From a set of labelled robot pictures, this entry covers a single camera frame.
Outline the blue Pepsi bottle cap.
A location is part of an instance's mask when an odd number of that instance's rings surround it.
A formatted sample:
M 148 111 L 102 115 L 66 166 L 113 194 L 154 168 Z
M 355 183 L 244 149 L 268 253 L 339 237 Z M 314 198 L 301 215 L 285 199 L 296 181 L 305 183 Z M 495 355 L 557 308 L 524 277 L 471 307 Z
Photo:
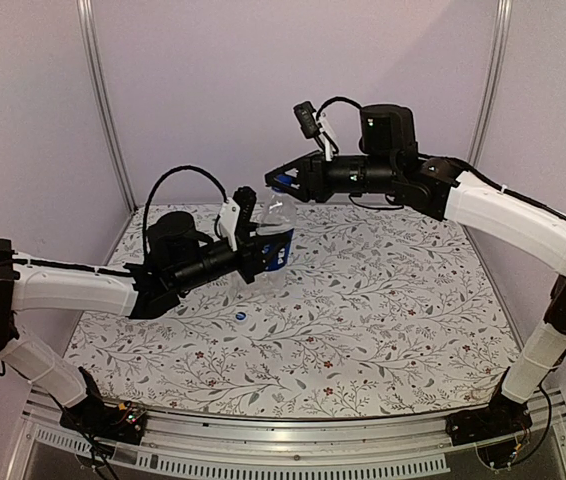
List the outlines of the blue Pepsi bottle cap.
M 274 186 L 272 189 L 277 193 L 284 193 L 284 188 L 292 187 L 295 178 L 287 174 L 279 174 L 274 177 Z

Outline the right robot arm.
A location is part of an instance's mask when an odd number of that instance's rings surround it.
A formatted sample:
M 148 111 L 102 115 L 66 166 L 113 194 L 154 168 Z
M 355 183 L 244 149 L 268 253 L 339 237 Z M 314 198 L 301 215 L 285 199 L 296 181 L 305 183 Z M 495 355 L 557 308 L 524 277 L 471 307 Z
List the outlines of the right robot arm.
M 301 202 L 335 194 L 383 194 L 394 207 L 474 228 L 537 258 L 557 273 L 550 304 L 522 353 L 502 377 L 480 427 L 500 436 L 566 354 L 566 214 L 487 178 L 466 161 L 420 152 L 412 111 L 394 104 L 359 106 L 357 155 L 342 155 L 323 109 L 294 107 L 303 135 L 318 150 L 265 175 L 267 186 Z

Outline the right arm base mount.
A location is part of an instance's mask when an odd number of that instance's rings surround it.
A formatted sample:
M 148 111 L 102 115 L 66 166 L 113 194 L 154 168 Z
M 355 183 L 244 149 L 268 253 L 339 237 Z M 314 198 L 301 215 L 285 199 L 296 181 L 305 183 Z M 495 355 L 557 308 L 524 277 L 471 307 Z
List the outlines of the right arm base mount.
M 517 403 L 498 386 L 486 406 L 464 409 L 445 417 L 445 432 L 454 446 L 465 445 L 529 429 L 527 403 Z

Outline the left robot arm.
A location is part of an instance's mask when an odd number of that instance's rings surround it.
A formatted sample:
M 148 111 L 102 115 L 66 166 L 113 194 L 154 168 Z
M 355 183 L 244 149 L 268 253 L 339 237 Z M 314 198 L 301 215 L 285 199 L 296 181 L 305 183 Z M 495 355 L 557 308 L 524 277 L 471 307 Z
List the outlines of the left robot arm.
M 120 269 L 36 258 L 0 239 L 0 361 L 44 388 L 89 433 L 104 433 L 112 415 L 91 375 L 18 328 L 16 313 L 76 310 L 157 319 L 192 290 L 232 272 L 253 282 L 291 239 L 290 228 L 259 227 L 241 215 L 221 215 L 219 223 L 215 240 L 197 230 L 190 213 L 165 214 L 144 232 L 143 262 Z

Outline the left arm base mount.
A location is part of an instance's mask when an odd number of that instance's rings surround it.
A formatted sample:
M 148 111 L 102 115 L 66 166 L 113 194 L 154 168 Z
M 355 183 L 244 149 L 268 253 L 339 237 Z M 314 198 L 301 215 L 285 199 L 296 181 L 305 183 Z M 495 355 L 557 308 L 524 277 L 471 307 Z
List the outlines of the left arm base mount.
M 108 406 L 92 375 L 83 367 L 78 370 L 85 380 L 87 397 L 76 406 L 63 408 L 60 425 L 90 436 L 139 445 L 145 433 L 147 410 L 129 400 Z

